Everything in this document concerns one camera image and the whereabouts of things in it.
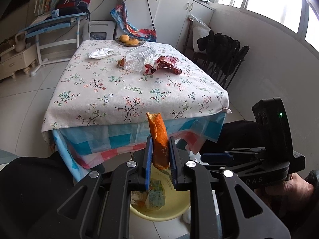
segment yellow bucket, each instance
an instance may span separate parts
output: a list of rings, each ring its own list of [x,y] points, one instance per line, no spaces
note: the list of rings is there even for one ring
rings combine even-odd
[[[158,210],[144,207],[130,206],[130,210],[137,216],[150,221],[168,221],[183,215],[190,207],[190,192],[176,191],[170,180],[170,169],[158,170],[153,164],[151,178],[161,180],[165,191],[165,206]]]

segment white shoe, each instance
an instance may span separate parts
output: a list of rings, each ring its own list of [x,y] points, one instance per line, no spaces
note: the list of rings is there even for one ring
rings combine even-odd
[[[183,214],[183,220],[186,224],[190,224],[190,208]]]

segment blue desk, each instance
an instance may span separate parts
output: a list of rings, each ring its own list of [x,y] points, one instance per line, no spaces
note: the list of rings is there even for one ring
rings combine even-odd
[[[60,46],[64,44],[72,44],[72,43],[76,43],[78,48],[79,39],[80,39],[80,21],[82,18],[87,16],[88,16],[87,13],[65,15],[65,16],[56,17],[49,20],[38,22],[38,23],[30,25],[27,28],[20,30],[20,32],[24,31],[26,33],[26,38],[33,37],[33,36],[36,37],[36,48],[37,48],[39,65],[30,73],[31,77],[36,75],[36,71],[38,71],[42,65],[69,61],[71,59],[71,58],[64,58],[59,60],[48,60],[47,58],[45,58],[42,60],[40,51],[41,49],[45,49],[48,47],[54,47],[54,46]],[[60,28],[68,28],[74,25],[77,25],[78,27],[75,39],[62,40],[62,41],[40,45],[39,34],[50,32]]]

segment human hand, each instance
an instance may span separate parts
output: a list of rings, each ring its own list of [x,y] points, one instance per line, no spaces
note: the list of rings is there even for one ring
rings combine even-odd
[[[299,211],[302,210],[310,201],[314,193],[314,187],[306,182],[297,173],[291,174],[289,181],[283,181],[280,184],[269,186],[265,188],[265,192],[270,196],[287,196],[288,210]],[[261,196],[267,204],[267,195]]]

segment transparent bottle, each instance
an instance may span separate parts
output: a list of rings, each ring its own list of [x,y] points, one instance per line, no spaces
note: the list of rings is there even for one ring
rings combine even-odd
[[[146,64],[152,64],[156,50],[153,47],[140,46],[127,51],[124,69],[141,72]]]

